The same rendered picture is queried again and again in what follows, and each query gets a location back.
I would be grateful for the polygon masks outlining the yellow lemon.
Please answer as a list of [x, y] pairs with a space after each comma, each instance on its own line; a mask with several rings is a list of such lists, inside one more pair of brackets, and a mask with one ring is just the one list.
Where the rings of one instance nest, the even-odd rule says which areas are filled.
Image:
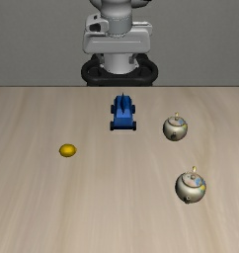
[[71, 157], [77, 152], [77, 148], [70, 143], [65, 143], [60, 146], [59, 153], [63, 157]]

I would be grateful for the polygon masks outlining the blue toy car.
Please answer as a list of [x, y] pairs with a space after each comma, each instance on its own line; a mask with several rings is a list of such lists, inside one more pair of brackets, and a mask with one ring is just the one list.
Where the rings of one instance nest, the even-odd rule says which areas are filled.
[[136, 130], [136, 121], [133, 119], [135, 106], [128, 95], [117, 95], [111, 105], [111, 113], [114, 119], [110, 122], [110, 130], [132, 129]]

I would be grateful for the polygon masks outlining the silver teapot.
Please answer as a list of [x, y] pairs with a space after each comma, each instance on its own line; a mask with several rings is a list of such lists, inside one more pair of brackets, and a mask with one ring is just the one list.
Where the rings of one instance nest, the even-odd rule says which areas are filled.
[[179, 199], [187, 205], [197, 203], [204, 197], [206, 182], [197, 172], [196, 166], [177, 178], [175, 192]]
[[165, 137], [171, 141], [179, 141], [183, 139], [187, 132], [188, 124], [179, 113], [168, 118], [163, 124], [163, 133]]

